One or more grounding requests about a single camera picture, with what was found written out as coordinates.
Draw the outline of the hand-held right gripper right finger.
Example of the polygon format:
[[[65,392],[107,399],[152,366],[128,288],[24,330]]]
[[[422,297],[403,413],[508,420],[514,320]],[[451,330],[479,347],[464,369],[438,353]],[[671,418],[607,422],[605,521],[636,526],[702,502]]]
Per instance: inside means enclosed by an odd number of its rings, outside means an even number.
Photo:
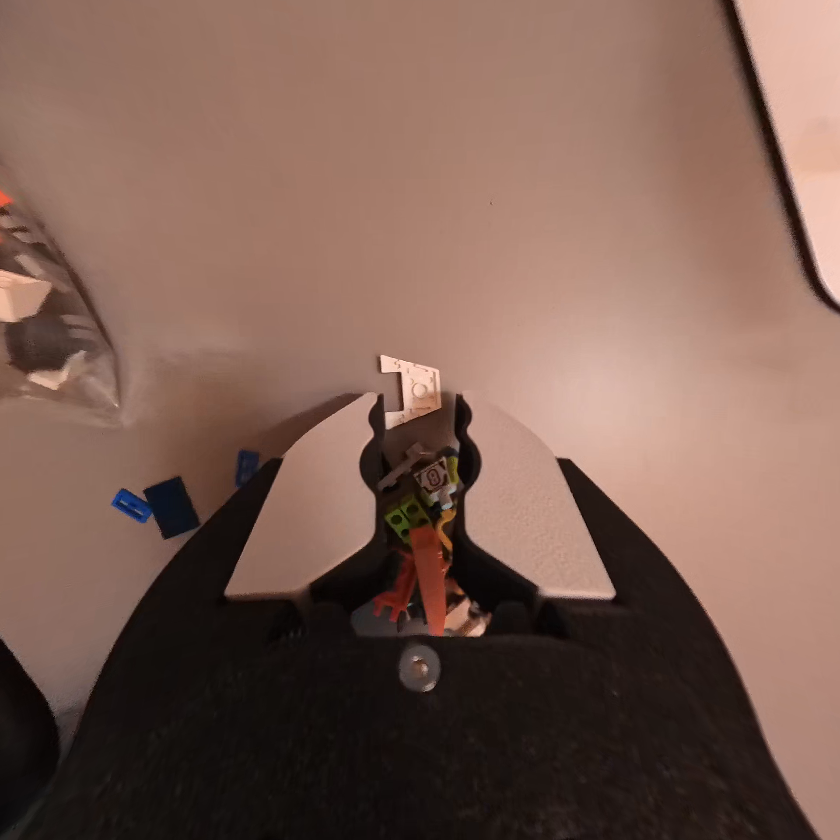
[[[455,408],[455,573],[477,601],[611,601],[616,589],[552,449],[478,392]]]

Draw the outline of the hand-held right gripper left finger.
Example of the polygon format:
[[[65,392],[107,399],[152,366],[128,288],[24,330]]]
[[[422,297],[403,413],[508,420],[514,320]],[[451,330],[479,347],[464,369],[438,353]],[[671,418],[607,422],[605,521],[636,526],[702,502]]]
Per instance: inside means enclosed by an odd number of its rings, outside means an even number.
[[[229,600],[363,603],[386,577],[384,406],[367,392],[283,455],[227,583]]]

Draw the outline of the pile of lego pieces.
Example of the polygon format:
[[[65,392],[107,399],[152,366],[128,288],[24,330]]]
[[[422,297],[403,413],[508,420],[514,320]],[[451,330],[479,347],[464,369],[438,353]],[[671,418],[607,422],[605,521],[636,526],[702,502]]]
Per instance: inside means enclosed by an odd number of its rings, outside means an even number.
[[[383,502],[388,550],[385,578],[355,610],[361,637],[477,638],[490,615],[467,595],[454,568],[454,534],[462,483],[456,449],[414,443],[390,465],[377,491]]]

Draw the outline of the white lego corner plate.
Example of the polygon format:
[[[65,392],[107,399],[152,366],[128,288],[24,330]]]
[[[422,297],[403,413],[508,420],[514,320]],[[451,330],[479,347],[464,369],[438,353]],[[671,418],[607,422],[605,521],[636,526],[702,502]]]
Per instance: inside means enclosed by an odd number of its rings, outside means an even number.
[[[381,373],[400,376],[402,389],[402,408],[384,414],[386,430],[441,409],[442,388],[438,369],[384,354],[380,355],[379,362]]]

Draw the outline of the clear plastic bag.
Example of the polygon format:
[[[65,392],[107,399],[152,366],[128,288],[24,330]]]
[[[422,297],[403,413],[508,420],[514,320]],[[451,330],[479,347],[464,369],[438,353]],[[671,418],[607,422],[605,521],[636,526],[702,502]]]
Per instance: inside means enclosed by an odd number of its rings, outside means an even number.
[[[1,270],[53,286],[37,315],[1,322],[2,404],[46,404],[92,424],[118,426],[119,371],[107,331],[78,274],[4,165]]]

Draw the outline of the long white lego piece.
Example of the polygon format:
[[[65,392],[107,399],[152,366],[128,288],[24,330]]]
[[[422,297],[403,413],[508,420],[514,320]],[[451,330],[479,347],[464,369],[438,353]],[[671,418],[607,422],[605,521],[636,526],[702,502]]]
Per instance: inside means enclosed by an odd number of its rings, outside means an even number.
[[[48,280],[1,270],[1,322],[14,323],[37,315],[53,291]]]

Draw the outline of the dark blue lego tile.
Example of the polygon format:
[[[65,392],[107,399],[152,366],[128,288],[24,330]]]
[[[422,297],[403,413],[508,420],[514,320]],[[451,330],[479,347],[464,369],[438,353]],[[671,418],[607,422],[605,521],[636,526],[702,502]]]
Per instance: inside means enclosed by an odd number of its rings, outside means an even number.
[[[175,476],[143,490],[163,539],[180,537],[201,527],[200,518],[181,476]]]

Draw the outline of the white stand base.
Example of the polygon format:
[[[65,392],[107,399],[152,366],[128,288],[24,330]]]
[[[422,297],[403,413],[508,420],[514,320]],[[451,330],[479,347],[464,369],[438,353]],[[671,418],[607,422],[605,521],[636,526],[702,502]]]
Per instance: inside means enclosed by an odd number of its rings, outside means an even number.
[[[839,312],[839,2],[721,2],[805,279]]]

